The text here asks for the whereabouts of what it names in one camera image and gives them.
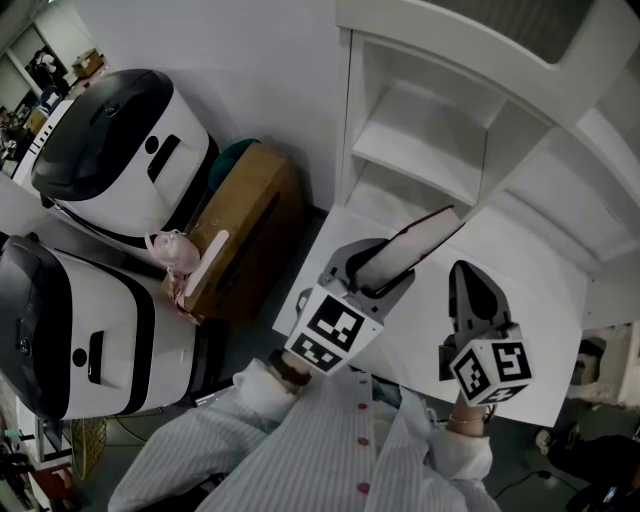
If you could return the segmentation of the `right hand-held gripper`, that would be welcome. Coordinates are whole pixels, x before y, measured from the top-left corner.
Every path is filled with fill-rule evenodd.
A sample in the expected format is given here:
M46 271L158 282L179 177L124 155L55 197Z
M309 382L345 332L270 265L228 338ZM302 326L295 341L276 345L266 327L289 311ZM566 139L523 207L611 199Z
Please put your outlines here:
M439 379L456 381L466 404L497 405L532 382L530 343L518 324L510 324L506 295L486 272L464 260L449 273L449 317L455 333L497 330L461 343L452 334L438 347Z

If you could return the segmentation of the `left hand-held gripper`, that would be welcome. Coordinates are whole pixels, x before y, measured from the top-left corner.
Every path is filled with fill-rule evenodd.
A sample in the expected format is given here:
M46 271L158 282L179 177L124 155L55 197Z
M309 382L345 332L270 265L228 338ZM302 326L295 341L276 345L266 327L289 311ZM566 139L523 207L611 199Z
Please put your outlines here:
M386 244L362 239L338 248L317 284L299 296L298 317L285 351L323 375L352 366L367 370L367 350L384 330L387 315L415 280L407 270L377 291L358 289L356 272Z

